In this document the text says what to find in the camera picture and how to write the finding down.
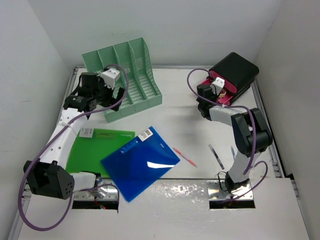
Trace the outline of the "clear tape roll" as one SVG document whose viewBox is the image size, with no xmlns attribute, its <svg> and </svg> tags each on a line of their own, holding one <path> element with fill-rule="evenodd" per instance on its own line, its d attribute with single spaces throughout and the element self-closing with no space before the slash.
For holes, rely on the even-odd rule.
<svg viewBox="0 0 320 240">
<path fill-rule="evenodd" d="M 225 89 L 222 89 L 220 94 L 219 94 L 219 96 L 218 96 L 218 98 L 219 99 L 224 98 L 226 96 L 226 94 L 227 94 L 227 91 Z"/>
</svg>

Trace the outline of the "black pink drawer box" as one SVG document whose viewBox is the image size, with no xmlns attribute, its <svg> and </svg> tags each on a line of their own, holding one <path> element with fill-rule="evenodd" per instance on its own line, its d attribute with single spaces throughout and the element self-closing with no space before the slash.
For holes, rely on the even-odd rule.
<svg viewBox="0 0 320 240">
<path fill-rule="evenodd" d="M 247 91 L 255 77 L 259 74 L 259 68 L 235 52 L 229 53 L 217 64 L 209 69 L 210 74 L 203 84 L 210 84 L 216 77 L 225 80 L 225 97 L 218 98 L 218 104 L 230 106 L 245 91 Z"/>
</svg>

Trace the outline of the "purple clear pen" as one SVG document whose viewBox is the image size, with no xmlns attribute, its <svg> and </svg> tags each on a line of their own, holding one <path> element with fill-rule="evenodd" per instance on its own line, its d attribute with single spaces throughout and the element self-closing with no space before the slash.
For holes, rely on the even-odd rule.
<svg viewBox="0 0 320 240">
<path fill-rule="evenodd" d="M 217 160 L 219 166 L 221 167 L 221 169 L 224 170 L 225 167 L 224 167 L 223 163 L 221 162 L 221 159 L 219 158 L 219 156 L 218 156 L 217 152 L 215 151 L 214 147 L 211 144 L 209 144 L 208 147 L 211 150 L 211 152 L 213 153 L 214 157 L 216 158 L 216 160 Z"/>
</svg>

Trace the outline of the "red pen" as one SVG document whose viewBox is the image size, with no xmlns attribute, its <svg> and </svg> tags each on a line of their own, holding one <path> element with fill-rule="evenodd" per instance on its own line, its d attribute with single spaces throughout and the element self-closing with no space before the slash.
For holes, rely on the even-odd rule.
<svg viewBox="0 0 320 240">
<path fill-rule="evenodd" d="M 197 165 L 191 160 L 189 159 L 187 156 L 185 156 L 181 151 L 179 151 L 178 149 L 176 149 L 175 147 L 172 148 L 180 157 L 182 157 L 183 159 L 185 159 L 188 163 L 190 163 L 192 166 L 194 166 L 195 168 L 197 168 Z"/>
</svg>

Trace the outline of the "blue plastic folder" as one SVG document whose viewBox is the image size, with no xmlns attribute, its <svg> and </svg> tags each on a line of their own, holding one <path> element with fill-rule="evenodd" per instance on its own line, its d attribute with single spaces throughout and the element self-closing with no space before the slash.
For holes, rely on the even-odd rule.
<svg viewBox="0 0 320 240">
<path fill-rule="evenodd" d="M 101 160 L 127 202 L 131 202 L 179 162 L 179 157 L 153 126 Z"/>
</svg>

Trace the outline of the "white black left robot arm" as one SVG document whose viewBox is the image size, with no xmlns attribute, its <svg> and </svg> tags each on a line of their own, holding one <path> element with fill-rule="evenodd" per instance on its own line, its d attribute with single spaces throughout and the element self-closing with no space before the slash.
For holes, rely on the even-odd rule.
<svg viewBox="0 0 320 240">
<path fill-rule="evenodd" d="M 98 105 L 118 111 L 125 89 L 114 97 L 116 81 L 121 73 L 115 68 L 83 72 L 76 88 L 64 100 L 60 119 L 48 141 L 48 148 L 34 166 L 27 161 L 23 167 L 26 181 L 34 195 L 68 199 L 72 193 L 94 188 L 98 173 L 80 171 L 68 173 L 66 166 L 72 146 Z"/>
</svg>

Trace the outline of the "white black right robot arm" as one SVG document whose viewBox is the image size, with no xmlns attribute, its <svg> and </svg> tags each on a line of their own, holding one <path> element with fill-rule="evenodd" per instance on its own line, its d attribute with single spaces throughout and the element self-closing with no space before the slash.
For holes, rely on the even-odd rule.
<svg viewBox="0 0 320 240">
<path fill-rule="evenodd" d="M 232 167 L 226 172 L 224 185 L 231 193 L 249 181 L 250 168 L 260 153 L 273 142 L 271 131 L 259 108 L 222 107 L 208 101 L 217 99 L 212 84 L 199 84 L 197 90 L 198 110 L 213 122 L 232 127 L 237 154 Z"/>
</svg>

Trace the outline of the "green plastic folder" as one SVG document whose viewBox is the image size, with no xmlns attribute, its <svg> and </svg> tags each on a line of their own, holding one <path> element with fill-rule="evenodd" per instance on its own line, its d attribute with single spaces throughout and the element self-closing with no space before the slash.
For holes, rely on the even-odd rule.
<svg viewBox="0 0 320 240">
<path fill-rule="evenodd" d="M 81 128 L 70 150 L 65 170 L 68 173 L 93 172 L 109 178 L 101 160 L 135 137 L 134 131 Z"/>
</svg>

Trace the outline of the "blue clear pen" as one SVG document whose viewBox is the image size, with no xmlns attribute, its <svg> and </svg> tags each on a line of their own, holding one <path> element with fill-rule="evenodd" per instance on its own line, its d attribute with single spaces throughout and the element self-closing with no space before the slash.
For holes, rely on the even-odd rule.
<svg viewBox="0 0 320 240">
<path fill-rule="evenodd" d="M 236 159 L 236 153 L 235 153 L 235 150 L 234 150 L 232 145 L 230 146 L 230 150 L 231 150 L 231 154 L 232 154 L 233 160 L 235 160 Z"/>
</svg>

